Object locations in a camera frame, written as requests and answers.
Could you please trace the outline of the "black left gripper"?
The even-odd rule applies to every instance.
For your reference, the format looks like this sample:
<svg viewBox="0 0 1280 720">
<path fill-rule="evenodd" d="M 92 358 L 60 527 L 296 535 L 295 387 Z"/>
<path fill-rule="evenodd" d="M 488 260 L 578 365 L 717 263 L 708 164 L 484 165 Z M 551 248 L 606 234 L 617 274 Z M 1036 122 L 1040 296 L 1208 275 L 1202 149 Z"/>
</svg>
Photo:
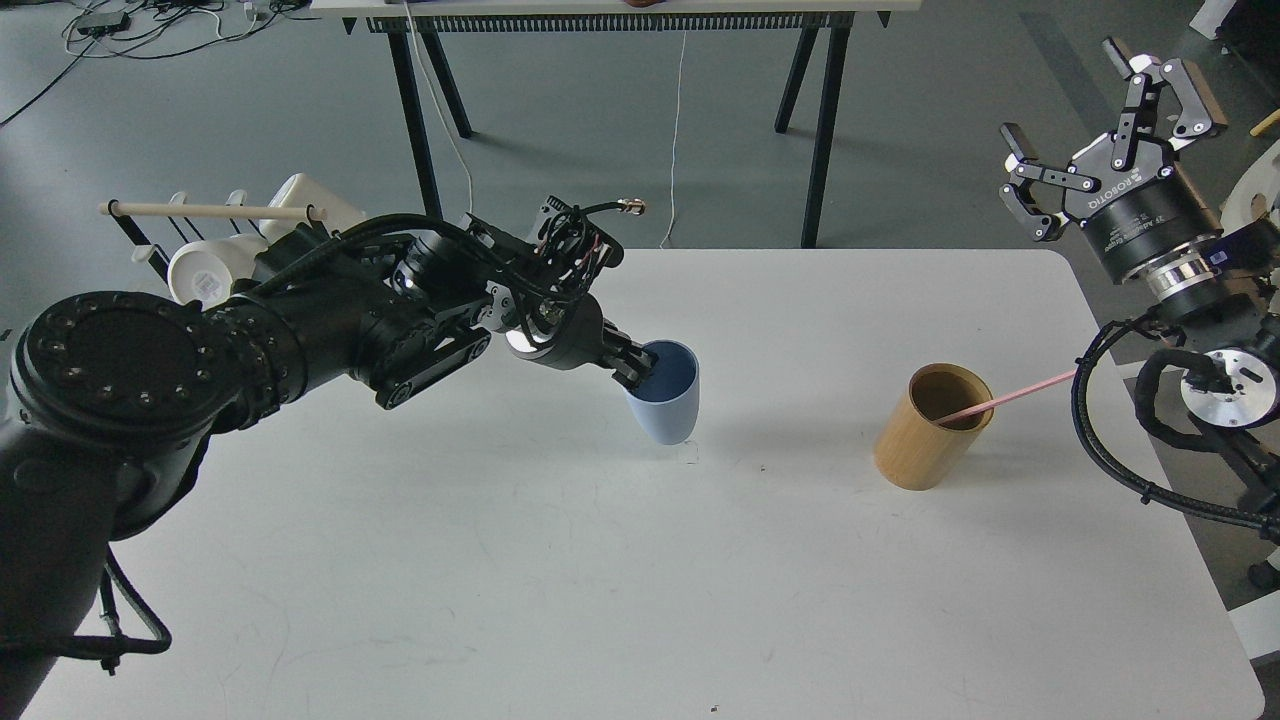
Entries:
<svg viewBox="0 0 1280 720">
<path fill-rule="evenodd" d="M 594 296 L 582 299 L 575 310 L 553 329 L 548 340 L 534 347 L 521 329 L 504 333 L 508 350 L 518 359 L 567 372 L 584 365 L 611 369 L 612 379 L 628 392 L 652 375 L 657 356 L 645 350 L 614 324 L 605 324 Z"/>
</svg>

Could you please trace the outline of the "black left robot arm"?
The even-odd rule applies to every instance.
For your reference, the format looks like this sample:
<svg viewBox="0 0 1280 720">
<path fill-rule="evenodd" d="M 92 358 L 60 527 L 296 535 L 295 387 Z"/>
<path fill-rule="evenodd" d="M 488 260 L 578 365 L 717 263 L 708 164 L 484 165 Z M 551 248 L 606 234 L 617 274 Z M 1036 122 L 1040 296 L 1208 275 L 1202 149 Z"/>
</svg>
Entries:
<svg viewBox="0 0 1280 720">
<path fill-rule="evenodd" d="M 530 240 L 412 213 L 346 231 L 301 222 L 215 307 L 93 292 L 42 311 L 10 359 L 3 416 L 3 716 L 59 659 L 113 673 L 172 634 L 110 544 L 186 497 L 214 436 L 348 375 L 398 407 L 497 334 L 527 361 L 595 365 L 630 392 L 672 368 L 608 322 L 590 288 L 620 243 L 557 199 Z"/>
</svg>

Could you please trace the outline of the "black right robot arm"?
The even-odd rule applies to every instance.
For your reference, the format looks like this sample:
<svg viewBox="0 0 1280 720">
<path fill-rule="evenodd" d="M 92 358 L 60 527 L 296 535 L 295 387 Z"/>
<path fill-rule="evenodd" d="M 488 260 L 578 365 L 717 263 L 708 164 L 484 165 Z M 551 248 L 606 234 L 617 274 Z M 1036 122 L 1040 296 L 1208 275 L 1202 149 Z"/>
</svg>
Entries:
<svg viewBox="0 0 1280 720">
<path fill-rule="evenodd" d="M 1094 464 L 1143 502 L 1276 543 L 1277 454 L 1253 429 L 1277 421 L 1277 227 L 1262 217 L 1225 231 L 1180 167 L 1184 147 L 1228 126 L 1199 69 L 1115 38 L 1102 46 L 1126 85 L 1114 128 L 1051 167 L 1019 126 L 1001 127 L 1010 154 L 1000 196 L 1020 227 L 1038 242 L 1079 227 L 1112 282 L 1140 281 L 1155 296 L 1139 316 L 1107 323 L 1078 360 L 1074 429 Z M 1135 378 L 1135 419 L 1162 445 L 1219 455 L 1245 488 L 1234 506 L 1161 489 L 1103 446 L 1087 402 L 1091 375 L 1132 333 L 1156 342 Z"/>
</svg>

